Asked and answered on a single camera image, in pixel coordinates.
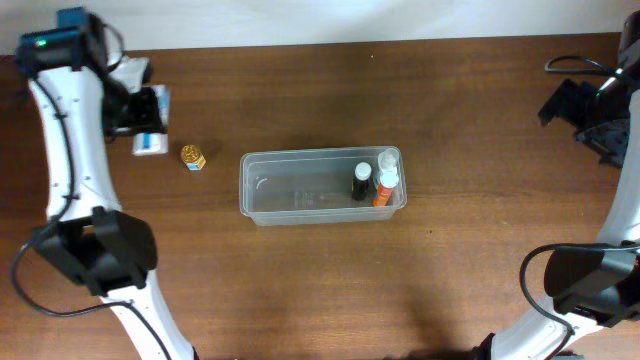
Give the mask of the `white Panadol medicine box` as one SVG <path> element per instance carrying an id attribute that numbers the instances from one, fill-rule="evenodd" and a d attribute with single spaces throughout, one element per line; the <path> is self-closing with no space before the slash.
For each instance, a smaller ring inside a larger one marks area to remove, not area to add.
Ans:
<path id="1" fill-rule="evenodd" d="M 159 116 L 164 133 L 141 133 L 134 136 L 132 154 L 134 156 L 151 156 L 166 154 L 169 150 L 168 125 L 170 113 L 170 90 L 166 85 L 153 85 L 159 105 Z"/>

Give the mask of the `small gold-lidded balm jar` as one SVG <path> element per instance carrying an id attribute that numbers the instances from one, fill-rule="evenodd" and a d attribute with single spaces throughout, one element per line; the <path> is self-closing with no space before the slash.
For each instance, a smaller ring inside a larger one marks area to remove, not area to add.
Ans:
<path id="1" fill-rule="evenodd" d="M 193 145 L 185 145 L 180 152 L 181 160 L 190 171 L 199 171 L 206 164 L 206 159 L 201 150 Z"/>

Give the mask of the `white plastic bottle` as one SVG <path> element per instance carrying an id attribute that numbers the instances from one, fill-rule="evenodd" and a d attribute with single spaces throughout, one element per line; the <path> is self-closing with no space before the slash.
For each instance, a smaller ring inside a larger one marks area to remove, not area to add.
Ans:
<path id="1" fill-rule="evenodd" d="M 398 174 L 399 151 L 395 148 L 387 148 L 378 155 L 377 168 L 374 174 L 374 187 L 378 188 L 380 178 L 385 173 Z"/>

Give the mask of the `orange tube with white cap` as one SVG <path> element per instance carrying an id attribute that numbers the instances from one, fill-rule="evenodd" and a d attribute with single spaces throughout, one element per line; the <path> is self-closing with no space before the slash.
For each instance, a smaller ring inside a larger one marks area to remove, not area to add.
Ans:
<path id="1" fill-rule="evenodd" d="M 395 172 L 382 172 L 379 175 L 377 193 L 373 200 L 374 207 L 386 206 L 394 189 L 399 183 L 399 176 Z"/>

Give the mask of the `dark syrup bottle white cap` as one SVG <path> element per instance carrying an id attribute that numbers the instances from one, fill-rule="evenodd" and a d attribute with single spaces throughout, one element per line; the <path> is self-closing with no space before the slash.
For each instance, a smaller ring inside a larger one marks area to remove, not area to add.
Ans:
<path id="1" fill-rule="evenodd" d="M 362 201 L 366 198 L 371 174 L 372 168 L 369 163 L 360 162 L 356 165 L 352 181 L 352 198 L 355 201 Z"/>

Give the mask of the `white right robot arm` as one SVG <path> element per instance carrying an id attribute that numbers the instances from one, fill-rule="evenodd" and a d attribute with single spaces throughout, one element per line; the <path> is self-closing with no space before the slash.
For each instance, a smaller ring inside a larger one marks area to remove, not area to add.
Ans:
<path id="1" fill-rule="evenodd" d="M 584 58 L 596 88 L 565 80 L 538 112 L 561 118 L 576 141 L 620 169 L 612 207 L 595 242 L 540 246 L 523 259 L 519 285 L 531 308 L 471 351 L 473 359 L 571 359 L 578 339 L 639 318 L 639 14 L 624 22 L 618 63 Z"/>

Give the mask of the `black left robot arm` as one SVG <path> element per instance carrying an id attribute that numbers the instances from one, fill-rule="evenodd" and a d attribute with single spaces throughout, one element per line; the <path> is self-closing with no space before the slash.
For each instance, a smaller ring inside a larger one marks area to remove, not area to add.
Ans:
<path id="1" fill-rule="evenodd" d="M 75 7 L 20 38 L 16 62 L 39 110 L 49 175 L 47 221 L 28 247 L 111 310 L 140 357 L 193 359 L 160 290 L 151 227 L 123 211 L 106 151 L 130 136 L 137 153 L 165 153 L 170 93 L 151 83 L 147 58 L 110 49 L 117 37 Z"/>

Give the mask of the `clear plastic container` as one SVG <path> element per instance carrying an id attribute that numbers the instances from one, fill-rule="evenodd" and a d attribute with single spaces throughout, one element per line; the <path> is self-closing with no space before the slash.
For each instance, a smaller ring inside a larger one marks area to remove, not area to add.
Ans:
<path id="1" fill-rule="evenodd" d="M 376 189 L 361 201 L 352 198 L 356 166 L 376 171 L 378 157 L 397 159 L 399 185 L 384 207 L 376 207 Z M 382 221 L 408 201 L 402 155 L 394 146 L 367 146 L 254 152 L 240 161 L 240 211 L 259 226 Z"/>

